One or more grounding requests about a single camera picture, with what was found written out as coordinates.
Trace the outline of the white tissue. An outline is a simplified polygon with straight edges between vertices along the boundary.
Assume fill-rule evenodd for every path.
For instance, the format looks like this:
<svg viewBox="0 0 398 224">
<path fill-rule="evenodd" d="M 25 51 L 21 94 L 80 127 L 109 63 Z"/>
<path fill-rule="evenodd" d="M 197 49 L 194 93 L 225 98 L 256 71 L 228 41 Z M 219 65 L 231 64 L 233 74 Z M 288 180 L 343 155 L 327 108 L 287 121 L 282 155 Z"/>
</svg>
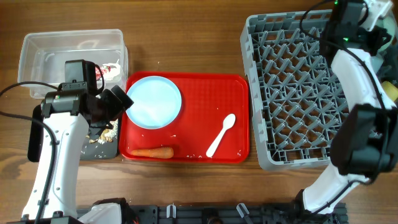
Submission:
<svg viewBox="0 0 398 224">
<path fill-rule="evenodd" d="M 114 80 L 121 73 L 119 60 L 115 63 L 104 63 L 102 65 L 102 71 L 105 80 Z"/>
</svg>

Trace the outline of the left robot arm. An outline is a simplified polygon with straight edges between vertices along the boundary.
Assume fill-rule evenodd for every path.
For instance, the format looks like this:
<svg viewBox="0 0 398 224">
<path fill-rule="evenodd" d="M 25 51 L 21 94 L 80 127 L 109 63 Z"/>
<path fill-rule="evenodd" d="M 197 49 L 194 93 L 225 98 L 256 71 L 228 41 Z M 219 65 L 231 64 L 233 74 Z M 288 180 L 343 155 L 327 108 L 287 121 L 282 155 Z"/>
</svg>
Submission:
<svg viewBox="0 0 398 224">
<path fill-rule="evenodd" d="M 100 90 L 85 82 L 62 83 L 57 91 L 46 94 L 41 104 L 42 119 L 31 119 L 42 128 L 42 148 L 21 223 L 78 222 L 76 182 L 90 125 L 110 128 L 111 122 L 132 104 L 118 86 Z"/>
</svg>

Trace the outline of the red snack wrapper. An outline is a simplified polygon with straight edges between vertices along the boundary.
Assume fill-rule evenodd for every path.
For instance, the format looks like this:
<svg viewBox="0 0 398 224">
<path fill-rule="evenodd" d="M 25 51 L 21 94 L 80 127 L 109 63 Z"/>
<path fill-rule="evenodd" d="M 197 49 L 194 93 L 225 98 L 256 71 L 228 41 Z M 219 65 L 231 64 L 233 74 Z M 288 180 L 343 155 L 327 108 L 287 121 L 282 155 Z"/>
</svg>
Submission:
<svg viewBox="0 0 398 224">
<path fill-rule="evenodd" d="M 105 76 L 106 73 L 109 72 L 108 66 L 104 65 L 100 68 L 96 67 L 95 68 L 95 73 L 96 73 L 96 80 L 101 80 L 102 77 Z"/>
</svg>

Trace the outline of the light blue plate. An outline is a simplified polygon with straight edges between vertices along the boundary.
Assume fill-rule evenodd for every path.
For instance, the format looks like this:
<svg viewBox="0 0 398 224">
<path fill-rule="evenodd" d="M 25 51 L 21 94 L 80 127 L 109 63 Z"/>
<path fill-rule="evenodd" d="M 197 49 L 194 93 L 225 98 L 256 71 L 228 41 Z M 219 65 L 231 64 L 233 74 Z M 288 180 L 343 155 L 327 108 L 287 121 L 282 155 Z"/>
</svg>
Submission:
<svg viewBox="0 0 398 224">
<path fill-rule="evenodd" d="M 182 108 L 182 94 L 165 77 L 148 76 L 134 82 L 127 91 L 133 101 L 127 117 L 138 127 L 160 129 L 172 123 Z"/>
</svg>

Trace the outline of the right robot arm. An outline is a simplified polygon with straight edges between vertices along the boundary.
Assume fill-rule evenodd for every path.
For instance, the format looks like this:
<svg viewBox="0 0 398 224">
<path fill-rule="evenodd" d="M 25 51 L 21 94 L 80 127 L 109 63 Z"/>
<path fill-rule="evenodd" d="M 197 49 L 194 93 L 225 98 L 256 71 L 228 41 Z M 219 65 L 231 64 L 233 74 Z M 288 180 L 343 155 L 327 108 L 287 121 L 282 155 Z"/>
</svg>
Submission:
<svg viewBox="0 0 398 224">
<path fill-rule="evenodd" d="M 371 185 L 397 164 L 397 106 L 383 90 L 371 59 L 392 36 L 384 27 L 364 28 L 358 19 L 330 19 L 318 40 L 338 77 L 349 115 L 331 143 L 331 162 L 296 196 L 295 217 L 331 214 L 359 185 Z"/>
</svg>

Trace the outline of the white plastic spoon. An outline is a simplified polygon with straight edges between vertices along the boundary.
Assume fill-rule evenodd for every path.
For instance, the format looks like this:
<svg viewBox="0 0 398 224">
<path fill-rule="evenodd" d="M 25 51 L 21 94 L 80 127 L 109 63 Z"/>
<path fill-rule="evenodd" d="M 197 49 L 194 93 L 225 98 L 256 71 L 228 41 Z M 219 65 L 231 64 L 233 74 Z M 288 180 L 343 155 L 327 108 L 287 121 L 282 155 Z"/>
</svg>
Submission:
<svg viewBox="0 0 398 224">
<path fill-rule="evenodd" d="M 217 137 L 215 137 L 214 141 L 211 143 L 211 145 L 209 146 L 209 148 L 206 151 L 206 157 L 214 156 L 225 132 L 227 132 L 227 130 L 231 129 L 234 126 L 235 121 L 236 121 L 236 115 L 233 113 L 231 113 L 225 117 L 225 119 L 223 120 L 223 127 L 222 127 L 221 131 L 219 132 Z"/>
</svg>

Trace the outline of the yellow plastic cup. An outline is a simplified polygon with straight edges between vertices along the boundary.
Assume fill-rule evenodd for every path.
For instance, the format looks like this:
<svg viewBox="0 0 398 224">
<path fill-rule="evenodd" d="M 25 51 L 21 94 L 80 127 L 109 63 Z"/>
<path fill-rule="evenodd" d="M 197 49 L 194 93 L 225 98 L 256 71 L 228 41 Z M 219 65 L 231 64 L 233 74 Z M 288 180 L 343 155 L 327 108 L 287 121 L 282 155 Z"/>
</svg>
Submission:
<svg viewBox="0 0 398 224">
<path fill-rule="evenodd" d="M 382 88 L 386 95 L 393 101 L 396 102 L 398 99 L 398 88 L 388 81 L 382 82 Z"/>
</svg>

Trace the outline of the light green bowl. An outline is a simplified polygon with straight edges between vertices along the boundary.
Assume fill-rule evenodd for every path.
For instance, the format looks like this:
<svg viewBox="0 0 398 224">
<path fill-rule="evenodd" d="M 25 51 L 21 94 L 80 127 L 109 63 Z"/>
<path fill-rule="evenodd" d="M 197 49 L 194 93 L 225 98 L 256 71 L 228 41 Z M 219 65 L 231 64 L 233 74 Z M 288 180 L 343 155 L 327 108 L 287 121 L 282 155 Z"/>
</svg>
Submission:
<svg viewBox="0 0 398 224">
<path fill-rule="evenodd" d="M 392 44 L 396 32 L 396 22 L 393 17 L 385 17 L 383 20 L 378 20 L 377 26 L 385 28 L 387 33 L 391 36 L 390 40 L 382 45 L 378 50 L 378 52 L 382 52 Z"/>
</svg>

